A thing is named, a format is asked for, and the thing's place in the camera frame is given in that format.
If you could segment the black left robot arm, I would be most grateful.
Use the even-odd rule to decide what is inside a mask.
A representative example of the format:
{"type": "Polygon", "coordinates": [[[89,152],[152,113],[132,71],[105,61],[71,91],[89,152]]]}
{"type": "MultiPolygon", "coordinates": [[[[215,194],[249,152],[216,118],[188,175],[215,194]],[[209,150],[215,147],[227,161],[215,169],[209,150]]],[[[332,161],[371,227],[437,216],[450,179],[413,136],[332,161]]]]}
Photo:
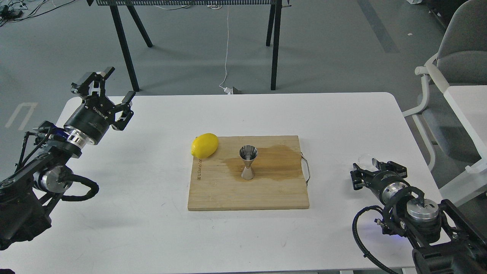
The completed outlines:
{"type": "Polygon", "coordinates": [[[74,174],[67,163],[80,158],[85,145],[99,144],[110,127],[124,130],[133,117],[135,91],[129,91],[119,104],[105,94],[105,82],[114,70],[87,73],[82,82],[72,83],[71,92],[82,103],[63,127],[45,120],[25,133],[17,168],[1,182],[2,251],[49,229],[50,213],[59,201],[86,201],[99,192],[96,182],[74,174]]]}

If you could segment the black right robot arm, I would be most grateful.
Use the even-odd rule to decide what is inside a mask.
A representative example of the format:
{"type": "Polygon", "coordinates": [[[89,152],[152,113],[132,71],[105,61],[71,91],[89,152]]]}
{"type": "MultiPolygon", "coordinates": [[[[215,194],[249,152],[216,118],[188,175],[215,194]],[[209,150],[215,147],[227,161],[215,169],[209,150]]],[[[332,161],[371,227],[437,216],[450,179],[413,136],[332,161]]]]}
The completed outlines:
{"type": "Polygon", "coordinates": [[[486,238],[448,199],[439,204],[425,198],[423,191],[405,179],[407,168],[393,161],[372,159],[376,170],[353,164],[354,190],[370,189],[382,206],[361,209],[352,222],[355,243],[377,267],[393,274],[365,247],[358,233],[360,215],[375,210],[381,214],[375,222],[386,235],[406,237],[413,247],[412,258],[419,274],[485,274],[486,238]]]}

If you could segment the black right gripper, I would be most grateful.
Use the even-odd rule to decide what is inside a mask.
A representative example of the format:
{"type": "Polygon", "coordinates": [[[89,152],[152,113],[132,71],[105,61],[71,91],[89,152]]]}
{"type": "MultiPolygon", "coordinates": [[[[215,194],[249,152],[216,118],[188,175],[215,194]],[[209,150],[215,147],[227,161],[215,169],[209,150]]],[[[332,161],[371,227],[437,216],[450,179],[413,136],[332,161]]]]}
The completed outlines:
{"type": "Polygon", "coordinates": [[[404,179],[407,177],[407,168],[393,161],[378,162],[366,169],[357,163],[353,163],[352,166],[350,175],[353,189],[370,189],[382,205],[386,205],[398,191],[410,186],[404,179]]]}

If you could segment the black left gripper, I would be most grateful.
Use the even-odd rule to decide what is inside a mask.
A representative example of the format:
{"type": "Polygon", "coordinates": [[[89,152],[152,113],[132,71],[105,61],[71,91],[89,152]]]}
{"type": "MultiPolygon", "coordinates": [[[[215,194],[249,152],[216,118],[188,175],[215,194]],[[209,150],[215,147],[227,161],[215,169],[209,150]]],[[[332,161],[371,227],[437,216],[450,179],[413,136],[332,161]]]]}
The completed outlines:
{"type": "Polygon", "coordinates": [[[105,95],[105,81],[111,76],[114,67],[107,67],[102,72],[88,72],[80,84],[72,83],[71,92],[82,98],[82,104],[64,124],[68,132],[79,130],[89,137],[90,144],[99,144],[111,125],[114,130],[123,131],[133,117],[132,99],[136,91],[129,91],[120,104],[113,104],[105,95]],[[114,114],[121,112],[114,120],[114,114]]]}

